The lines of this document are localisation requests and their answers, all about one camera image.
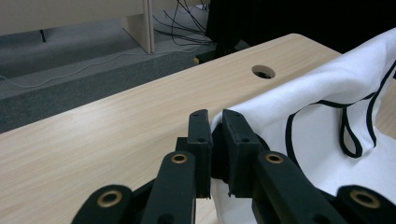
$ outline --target white cloth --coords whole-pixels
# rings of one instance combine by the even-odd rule
[[[335,195],[341,186],[360,185],[396,203],[396,140],[375,127],[395,64],[393,28],[301,77],[229,109],[243,114],[271,150],[286,155],[287,121],[298,112],[291,128],[293,151],[315,187]],[[345,134],[344,142],[351,156],[358,153],[357,158],[340,148],[342,109],[318,102],[346,107],[345,118],[358,141],[353,144]],[[220,122],[221,113],[212,120],[212,131]],[[356,150],[359,143],[361,155]],[[219,223],[256,223],[251,200],[228,197],[228,187],[221,180],[212,180],[212,196]]]

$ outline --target wooden table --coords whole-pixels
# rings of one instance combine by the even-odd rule
[[[338,55],[286,35],[2,133],[0,223],[70,223],[97,189],[137,189],[153,179],[177,138],[187,136],[191,112],[208,109],[212,119]],[[256,77],[257,64],[276,76]],[[197,206],[197,223],[217,222],[212,201],[199,199]]]

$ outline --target black fabric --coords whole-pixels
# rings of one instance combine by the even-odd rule
[[[341,53],[396,27],[396,1],[212,0],[206,35],[233,48],[291,33]]]

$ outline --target cable hole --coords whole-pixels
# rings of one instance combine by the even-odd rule
[[[254,75],[257,77],[265,78],[265,79],[270,79],[276,76],[275,71],[265,65],[254,65],[251,68],[251,71],[253,72]]]

